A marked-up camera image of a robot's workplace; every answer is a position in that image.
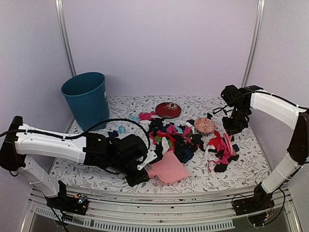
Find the pink plastic hand brush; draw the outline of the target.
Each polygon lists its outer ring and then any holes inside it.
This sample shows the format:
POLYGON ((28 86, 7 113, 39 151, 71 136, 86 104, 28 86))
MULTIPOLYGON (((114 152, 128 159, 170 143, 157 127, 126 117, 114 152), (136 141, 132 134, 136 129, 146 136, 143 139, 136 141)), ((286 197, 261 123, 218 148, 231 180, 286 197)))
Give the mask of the pink plastic hand brush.
POLYGON ((228 135, 227 133, 224 133, 224 140, 227 146, 227 150, 230 153, 230 156, 236 156, 237 153, 233 148, 232 141, 233 141, 233 135, 228 135))

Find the pink black scrap pile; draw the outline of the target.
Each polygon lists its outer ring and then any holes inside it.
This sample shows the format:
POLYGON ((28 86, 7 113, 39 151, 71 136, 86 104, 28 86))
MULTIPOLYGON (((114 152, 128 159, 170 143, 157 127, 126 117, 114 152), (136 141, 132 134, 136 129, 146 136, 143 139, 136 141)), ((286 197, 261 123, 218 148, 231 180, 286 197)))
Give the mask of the pink black scrap pile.
MULTIPOLYGON (((224 136, 222 137, 218 131, 214 131, 215 138, 210 139, 208 145, 214 147, 214 153, 217 160, 209 160, 208 161, 208 170, 211 173, 211 164, 215 164, 213 169, 216 173, 223 173, 227 170, 228 165, 232 161, 237 161, 239 159, 239 155, 230 156, 230 153, 227 150, 227 146, 224 140, 224 136)), ((237 152, 239 148, 237 145, 233 145, 234 150, 237 152)))

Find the pink plastic dustpan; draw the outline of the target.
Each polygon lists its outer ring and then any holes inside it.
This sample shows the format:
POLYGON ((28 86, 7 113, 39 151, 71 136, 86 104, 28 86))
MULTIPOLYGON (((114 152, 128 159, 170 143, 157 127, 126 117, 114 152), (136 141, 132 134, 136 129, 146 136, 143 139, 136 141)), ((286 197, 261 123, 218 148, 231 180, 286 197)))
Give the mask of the pink plastic dustpan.
POLYGON ((165 185, 173 184, 190 176, 173 151, 165 153, 162 160, 152 164, 147 173, 150 178, 157 177, 165 185))

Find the central colourful paper scrap pile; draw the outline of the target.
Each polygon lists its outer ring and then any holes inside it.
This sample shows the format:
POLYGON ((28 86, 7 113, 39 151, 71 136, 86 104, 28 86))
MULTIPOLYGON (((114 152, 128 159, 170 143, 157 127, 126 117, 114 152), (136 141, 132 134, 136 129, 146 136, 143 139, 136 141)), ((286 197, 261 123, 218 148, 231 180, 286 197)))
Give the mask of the central colourful paper scrap pile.
POLYGON ((151 148, 154 148, 157 155, 150 164, 162 160, 163 155, 168 151, 173 151, 183 164, 190 160, 203 159, 204 141, 201 134, 193 133, 192 120, 188 121, 188 125, 177 126, 173 122, 165 123, 164 119, 159 118, 154 111, 141 112, 138 117, 138 124, 145 128, 152 143, 151 148))

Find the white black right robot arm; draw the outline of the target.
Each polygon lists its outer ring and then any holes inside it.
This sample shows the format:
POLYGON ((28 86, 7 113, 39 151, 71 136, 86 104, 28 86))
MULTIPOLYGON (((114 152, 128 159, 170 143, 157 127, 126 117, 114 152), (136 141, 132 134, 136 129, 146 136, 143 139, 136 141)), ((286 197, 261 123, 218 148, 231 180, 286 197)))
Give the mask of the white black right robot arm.
POLYGON ((258 110, 272 116, 287 125, 293 135, 287 153, 270 175, 255 188, 255 196, 250 199, 254 211, 261 210, 268 203, 268 195, 288 181, 309 157, 309 110, 284 98, 268 93, 258 86, 237 88, 226 86, 221 98, 231 107, 231 116, 222 119, 228 135, 235 135, 249 125, 252 110, 258 110))

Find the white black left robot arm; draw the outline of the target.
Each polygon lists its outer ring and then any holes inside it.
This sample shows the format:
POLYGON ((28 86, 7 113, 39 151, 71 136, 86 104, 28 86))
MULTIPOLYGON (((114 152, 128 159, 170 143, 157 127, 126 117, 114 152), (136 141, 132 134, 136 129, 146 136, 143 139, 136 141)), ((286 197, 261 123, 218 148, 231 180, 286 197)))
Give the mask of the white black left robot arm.
POLYGON ((24 176, 62 210, 72 205, 65 184, 47 174, 31 155, 71 160, 106 172, 115 168, 116 174, 125 174, 130 186, 146 182, 148 174, 144 167, 157 158, 150 149, 150 142, 145 143, 134 134, 119 139, 92 132, 108 122, 104 120, 80 134, 70 135, 38 130, 23 123, 22 117, 15 116, 9 130, 1 134, 4 140, 0 148, 0 166, 24 176))

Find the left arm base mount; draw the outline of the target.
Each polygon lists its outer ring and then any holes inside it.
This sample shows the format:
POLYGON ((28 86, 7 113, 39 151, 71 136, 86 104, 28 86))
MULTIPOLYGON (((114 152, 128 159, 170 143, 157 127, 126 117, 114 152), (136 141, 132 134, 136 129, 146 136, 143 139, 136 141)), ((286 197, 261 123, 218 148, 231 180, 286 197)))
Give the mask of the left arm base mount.
POLYGON ((88 197, 80 193, 69 196, 66 185, 58 181, 59 190, 55 197, 46 197, 47 206, 60 210, 61 213, 68 212, 78 215, 86 215, 88 209, 88 197))

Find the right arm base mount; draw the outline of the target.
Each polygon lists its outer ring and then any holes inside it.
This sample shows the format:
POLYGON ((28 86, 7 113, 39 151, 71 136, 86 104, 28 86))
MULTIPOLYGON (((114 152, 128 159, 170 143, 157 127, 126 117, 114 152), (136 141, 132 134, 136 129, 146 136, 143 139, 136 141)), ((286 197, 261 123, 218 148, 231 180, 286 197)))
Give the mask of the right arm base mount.
POLYGON ((252 197, 243 196, 238 200, 232 199, 231 204, 235 209, 237 216, 264 211, 258 215, 248 217, 249 223, 255 227, 262 227, 266 225, 270 217, 270 213, 273 211, 273 207, 275 206, 272 199, 272 193, 266 193, 261 184, 254 188, 252 197))

